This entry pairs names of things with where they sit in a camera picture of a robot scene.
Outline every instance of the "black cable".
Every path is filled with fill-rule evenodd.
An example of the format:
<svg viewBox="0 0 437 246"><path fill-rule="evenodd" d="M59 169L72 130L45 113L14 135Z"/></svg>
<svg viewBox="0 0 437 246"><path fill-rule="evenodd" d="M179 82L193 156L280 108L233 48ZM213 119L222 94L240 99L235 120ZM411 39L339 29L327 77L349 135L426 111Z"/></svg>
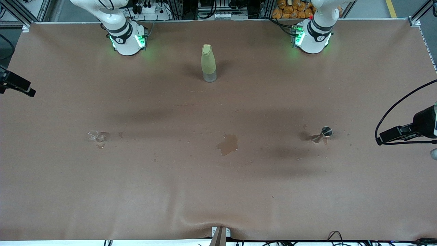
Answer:
<svg viewBox="0 0 437 246"><path fill-rule="evenodd" d="M338 236L340 237L341 242L343 242L343 237L341 236L341 233L340 233L339 231L332 231L332 232L329 234L330 236L328 237L327 240L331 239L332 236L334 236L335 234L338 234Z"/></svg>
<svg viewBox="0 0 437 246"><path fill-rule="evenodd" d="M215 11L217 10L217 2L215 0L211 0L211 1L212 1L212 5L209 14L206 17L197 16L198 19L208 19L215 14Z"/></svg>
<svg viewBox="0 0 437 246"><path fill-rule="evenodd" d="M7 59L7 58L9 58L9 57L11 57L13 54L14 54L14 52L15 52L15 46L7 39L7 38L5 38L5 36L3 36L3 35L1 35L0 34L0 37L2 38L2 39L4 39L6 42L8 42L9 43L9 45L10 45L10 47L12 48L12 52L11 52L11 54L9 54L9 55L7 55L7 56L5 56L5 57L1 57L0 58L0 60L4 60L4 59Z"/></svg>
<svg viewBox="0 0 437 246"><path fill-rule="evenodd" d="M103 246L106 246L106 241L108 241L108 246L111 246L111 245L112 245L112 240L105 240L105 241L103 242Z"/></svg>
<svg viewBox="0 0 437 246"><path fill-rule="evenodd" d="M130 19L133 20L133 18L132 18L132 14L131 14L131 11L129 10L129 8L127 8L127 9L128 9L128 13L129 13L129 17L130 17Z"/></svg>
<svg viewBox="0 0 437 246"><path fill-rule="evenodd" d="M295 37L298 36L297 34L295 34L295 33L290 33L290 32L288 32L286 29L284 29L284 28L291 28L291 25L281 24L281 23L279 23L278 20L276 20L276 19L272 19L272 18L268 18L268 17L265 17L264 19L270 20L270 21L273 22L275 25L279 26L279 27L281 28L281 30L282 30L283 32L285 32L287 35L289 35L289 36L295 36Z"/></svg>
<svg viewBox="0 0 437 246"><path fill-rule="evenodd" d="M0 19L3 18L4 14L6 14L6 9L4 9L3 6L1 6L0 14L1 14L1 12L2 12L3 10L4 10L4 12L3 12L3 14L0 16Z"/></svg>
<svg viewBox="0 0 437 246"><path fill-rule="evenodd" d="M167 5L165 3L161 2L161 4L164 4L165 8L168 9L168 11L170 11L170 13L176 15L177 17L184 17L183 15L174 13L173 10L171 8L167 7Z"/></svg>
<svg viewBox="0 0 437 246"><path fill-rule="evenodd" d="M333 246L339 246L339 245L343 245L343 246L352 246L352 245L350 245L350 244L346 244L346 243L343 243L343 242L333 244Z"/></svg>
<svg viewBox="0 0 437 246"><path fill-rule="evenodd" d="M395 142L395 143L384 143L384 142L380 142L378 140L378 129L380 127L380 125L382 124L382 122L384 121L384 119L386 118L386 116L399 104L401 103L403 100L405 100L407 97L411 96L413 93L415 93L416 91L425 88L428 85L434 84L435 82L437 82L436 80L433 80L429 83L426 83L422 86L419 86L418 88L414 89L412 92L408 93L407 95L405 95L403 98L401 98L399 101L397 101L395 104L393 104L393 106L391 106L387 112L385 112L385 114L383 115L383 117L381 118L381 120L379 121L378 125L376 125L375 128L375 140L378 143L378 145L398 145L398 144L437 144L437 140L433 140L433 141L408 141L408 142Z"/></svg>
<svg viewBox="0 0 437 246"><path fill-rule="evenodd" d="M101 5L103 5L106 9L109 9L106 5L104 5L104 4L102 3L101 0L98 0L98 1L99 1L99 3L100 3ZM109 2L111 3L111 6L112 6L112 9L111 9L111 10L114 10L114 4L112 3L112 0L109 0Z"/></svg>

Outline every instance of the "brown tabletop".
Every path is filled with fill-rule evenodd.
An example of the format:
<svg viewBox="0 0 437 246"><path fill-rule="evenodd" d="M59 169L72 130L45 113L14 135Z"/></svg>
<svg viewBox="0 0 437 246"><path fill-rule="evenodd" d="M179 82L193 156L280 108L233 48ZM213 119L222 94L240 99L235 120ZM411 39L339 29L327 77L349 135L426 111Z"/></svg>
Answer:
<svg viewBox="0 0 437 246"><path fill-rule="evenodd" d="M432 145L378 146L385 111L436 79L406 20L339 21L317 55L268 21L156 24L146 51L99 25L32 25L1 103L0 240L437 237ZM218 79L202 79L209 43ZM434 104L429 87L381 130ZM308 136L333 129L324 144ZM104 148L90 130L110 133ZM222 155L216 147L227 136Z"/></svg>

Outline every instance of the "liquid spill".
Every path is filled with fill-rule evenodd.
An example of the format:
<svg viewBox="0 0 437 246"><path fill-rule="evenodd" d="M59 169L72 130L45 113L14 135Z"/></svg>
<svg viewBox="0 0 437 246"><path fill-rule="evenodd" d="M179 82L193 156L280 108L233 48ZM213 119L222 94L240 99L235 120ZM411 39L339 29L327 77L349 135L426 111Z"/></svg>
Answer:
<svg viewBox="0 0 437 246"><path fill-rule="evenodd" d="M109 132L99 132L96 141L99 143L108 141L110 136L111 134Z"/></svg>
<svg viewBox="0 0 437 246"><path fill-rule="evenodd" d="M223 135L223 137L225 138L225 141L217 145L217 148L220 150L222 155L227 155L238 150L238 138L236 135L226 134Z"/></svg>

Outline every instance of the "metal frame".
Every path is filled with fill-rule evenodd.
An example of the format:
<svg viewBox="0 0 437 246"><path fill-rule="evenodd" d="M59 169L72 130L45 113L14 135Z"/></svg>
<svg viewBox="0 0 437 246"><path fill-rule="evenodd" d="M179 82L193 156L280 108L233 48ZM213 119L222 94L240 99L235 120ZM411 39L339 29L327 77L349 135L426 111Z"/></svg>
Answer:
<svg viewBox="0 0 437 246"><path fill-rule="evenodd" d="M52 0L43 0L41 8L39 9L38 16L36 17L38 21L43 21L47 15L47 10L49 7L52 6L53 1Z"/></svg>
<svg viewBox="0 0 437 246"><path fill-rule="evenodd" d="M354 7L357 1L353 1L347 4L346 8L343 10L342 18L346 18L346 16L350 13L350 10Z"/></svg>
<svg viewBox="0 0 437 246"><path fill-rule="evenodd" d="M182 16L182 4L180 0L167 0L167 4L170 6L172 16L174 20L180 20Z"/></svg>
<svg viewBox="0 0 437 246"><path fill-rule="evenodd" d="M422 39L423 39L423 42L425 43L425 47L427 48L428 55L430 55L431 62L432 62L433 66L434 66L434 69L435 69L435 71L436 71L436 73L437 73L437 66L436 66L436 63L434 62L434 58L433 58L433 56L431 55L430 48L428 48L428 43L427 43L427 41L425 40L425 36L423 35L422 28L420 28L420 26L419 26L419 31L420 31L420 34L422 35Z"/></svg>
<svg viewBox="0 0 437 246"><path fill-rule="evenodd" d="M0 5L6 9L6 11L8 11L17 21L2 21L1 22L1 27L6 27L6 28L21 28L21 26L25 25L27 27L30 26L31 20L26 17L25 15L23 15L23 13L21 12L22 9L20 9L19 7L17 7L16 4L12 3L10 0L2 0L0 1Z"/></svg>
<svg viewBox="0 0 437 246"><path fill-rule="evenodd" d="M414 12L411 16L408 17L408 21L411 27L420 26L420 18L426 14L429 10L432 9L434 2L432 0L426 0L422 6L418 10Z"/></svg>

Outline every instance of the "electrical cable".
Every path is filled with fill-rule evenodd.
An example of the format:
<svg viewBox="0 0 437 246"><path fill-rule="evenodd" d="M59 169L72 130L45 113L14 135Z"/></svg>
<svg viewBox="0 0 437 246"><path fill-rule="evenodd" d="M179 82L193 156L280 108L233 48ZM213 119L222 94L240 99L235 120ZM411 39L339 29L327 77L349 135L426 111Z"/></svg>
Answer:
<svg viewBox="0 0 437 246"><path fill-rule="evenodd" d="M6 14L6 9L3 8L3 6L1 6L0 14L1 14L0 19L3 18L4 14Z"/></svg>
<svg viewBox="0 0 437 246"><path fill-rule="evenodd" d="M197 16L198 19L208 19L215 14L215 11L217 10L217 2L215 0L211 0L211 1L212 1L212 5L211 5L211 11L209 12L209 14L206 17Z"/></svg>
<svg viewBox="0 0 437 246"><path fill-rule="evenodd" d="M3 35L1 35L0 34L0 38L2 38L2 39L4 39L6 42L8 42L9 43L9 45L10 45L10 47L12 48L12 52L11 52L11 54L9 54L9 55L7 55L7 56L5 56L5 57L0 57L0 60L4 60L4 59L7 59L7 58L9 58L9 57L11 57L13 54L14 54L14 52L15 52L15 46L7 39L7 38L5 38L5 36L3 36Z"/></svg>
<svg viewBox="0 0 437 246"><path fill-rule="evenodd" d="M419 86L418 88L414 89L412 92L408 93L407 95L405 95L403 98L401 98L399 101L397 101L395 104L393 104L393 106L391 106L387 112L385 112L385 114L383 115L383 117L381 118L381 120L379 121L378 125L376 125L375 128L375 140L378 143L378 145L398 145L398 144L437 144L437 140L432 140L432 141L408 141L408 142L395 142L395 143L385 143L385 142L380 142L378 140L378 129L380 127L380 125L382 124L382 122L384 121L384 119L386 118L386 116L399 104L401 103L403 100L405 100L407 97L411 96L413 93L415 93L416 91L425 88L428 85L434 84L435 82L437 82L436 80L433 80L431 82L428 82L422 86Z"/></svg>
<svg viewBox="0 0 437 246"><path fill-rule="evenodd" d="M176 13L174 13L173 10L172 10L171 8L168 8L166 4L164 4L164 6L165 6L165 8L168 9L168 11L170 11L172 14L174 14L174 15L176 15L176 16L178 16L178 17L184 17L183 15L180 15L180 14L176 14Z"/></svg>
<svg viewBox="0 0 437 246"><path fill-rule="evenodd" d="M156 20L153 21L152 27L150 28L150 32L147 34L147 37L150 37L152 35L153 27L155 26Z"/></svg>
<svg viewBox="0 0 437 246"><path fill-rule="evenodd" d="M112 240L105 240L105 241L103 242L103 246L106 246L106 241L108 241L108 246L111 246L111 245L112 245Z"/></svg>
<svg viewBox="0 0 437 246"><path fill-rule="evenodd" d="M276 19L272 19L272 18L269 18L269 17L265 17L264 19L270 20L270 21L273 22L275 25L278 25L278 26L281 28L281 30L282 30L283 32L285 32L287 35L290 35L290 36L297 36L297 34L295 34L295 33L290 33L290 32L288 32L287 30L284 29L284 28L291 28L291 25L281 24L281 23L279 23L278 20L276 20Z"/></svg>
<svg viewBox="0 0 437 246"><path fill-rule="evenodd" d="M106 9L110 9L106 5L104 5L101 0L98 0L98 1L101 5L103 5L103 7L105 7ZM112 7L112 9L110 9L110 10L114 10L115 8L114 8L114 4L112 3L112 0L109 0L109 2L111 3L111 7Z"/></svg>
<svg viewBox="0 0 437 246"><path fill-rule="evenodd" d="M332 231L332 232L329 234L329 237L328 237L327 241L328 241L329 239L331 239L332 236L334 236L335 234L338 234L338 236L340 237L341 242L343 242L343 237L341 236L341 233L340 233L339 231Z"/></svg>
<svg viewBox="0 0 437 246"><path fill-rule="evenodd" d="M130 9L129 8L126 8L127 10L128 10L128 13L129 13L129 18L133 21L133 17L132 17L132 14L131 14L131 11L130 11Z"/></svg>

